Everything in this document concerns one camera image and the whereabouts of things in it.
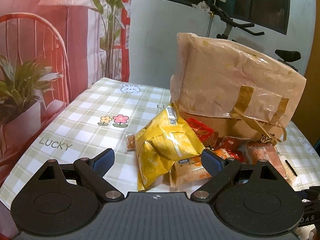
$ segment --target yellow snack bag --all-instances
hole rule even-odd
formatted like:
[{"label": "yellow snack bag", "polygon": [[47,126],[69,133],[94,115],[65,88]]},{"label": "yellow snack bag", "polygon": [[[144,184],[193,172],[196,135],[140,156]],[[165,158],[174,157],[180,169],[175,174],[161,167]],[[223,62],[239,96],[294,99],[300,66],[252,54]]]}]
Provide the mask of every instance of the yellow snack bag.
[{"label": "yellow snack bag", "polygon": [[175,161],[198,156],[204,149],[174,104],[167,106],[136,134],[135,144],[140,171],[139,191],[168,173]]}]

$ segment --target potted plant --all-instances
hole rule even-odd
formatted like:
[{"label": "potted plant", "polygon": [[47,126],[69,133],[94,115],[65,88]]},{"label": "potted plant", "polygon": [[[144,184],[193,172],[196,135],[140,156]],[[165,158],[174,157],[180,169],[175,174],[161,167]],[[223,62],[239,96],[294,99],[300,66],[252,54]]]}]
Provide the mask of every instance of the potted plant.
[{"label": "potted plant", "polygon": [[0,151],[12,146],[20,149],[41,128],[43,93],[51,91],[51,82],[62,77],[44,65],[44,57],[17,60],[16,67],[0,55]]},{"label": "potted plant", "polygon": [[115,41],[120,36],[121,28],[125,29],[121,22],[119,12],[124,8],[122,0],[92,0],[95,8],[90,8],[93,11],[101,14],[101,19],[104,28],[104,35],[100,38],[100,49],[106,52],[105,63],[101,59],[102,76],[114,79],[116,77],[115,65],[119,60],[114,49]]}]

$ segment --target plaid tablecloth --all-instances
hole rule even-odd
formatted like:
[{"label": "plaid tablecloth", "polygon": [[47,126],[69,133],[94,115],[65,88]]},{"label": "plaid tablecloth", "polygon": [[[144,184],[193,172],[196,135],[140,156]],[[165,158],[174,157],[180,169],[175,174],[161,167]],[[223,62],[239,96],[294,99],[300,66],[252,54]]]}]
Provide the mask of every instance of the plaid tablecloth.
[{"label": "plaid tablecloth", "polygon": [[[134,152],[127,152],[125,135],[139,131],[169,102],[169,90],[101,79],[78,96],[34,141],[1,187],[0,200],[10,208],[17,193],[48,159],[73,163],[84,156],[93,158],[106,148],[114,149],[116,159],[104,178],[124,195],[137,191],[137,159]],[[292,122],[287,133],[287,141],[279,143],[277,149],[299,175],[295,189],[319,185],[319,156]],[[204,182],[179,190],[190,194]],[[166,176],[150,189],[171,190]]]}]

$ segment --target white wall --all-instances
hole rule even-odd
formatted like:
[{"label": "white wall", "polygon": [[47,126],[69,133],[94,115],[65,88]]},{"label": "white wall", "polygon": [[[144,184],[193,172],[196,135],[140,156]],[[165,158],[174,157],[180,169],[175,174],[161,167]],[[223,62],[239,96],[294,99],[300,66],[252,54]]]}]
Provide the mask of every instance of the white wall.
[{"label": "white wall", "polygon": [[[252,36],[233,28],[229,39],[278,59],[276,49],[297,50],[301,59],[293,62],[304,74],[313,42],[316,0],[291,0],[287,35],[256,25]],[[129,37],[130,82],[169,88],[177,58],[176,34],[191,32],[205,36],[209,15],[201,10],[167,0],[132,0]],[[224,32],[226,24],[214,17],[210,37]]]}]

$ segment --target bike seat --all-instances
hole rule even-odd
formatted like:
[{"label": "bike seat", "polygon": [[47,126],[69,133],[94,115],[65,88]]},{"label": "bike seat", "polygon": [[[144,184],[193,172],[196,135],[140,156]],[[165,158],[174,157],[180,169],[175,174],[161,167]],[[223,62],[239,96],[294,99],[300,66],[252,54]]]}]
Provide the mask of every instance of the bike seat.
[{"label": "bike seat", "polygon": [[285,62],[294,62],[301,59],[301,54],[298,51],[276,49],[275,53]]}]

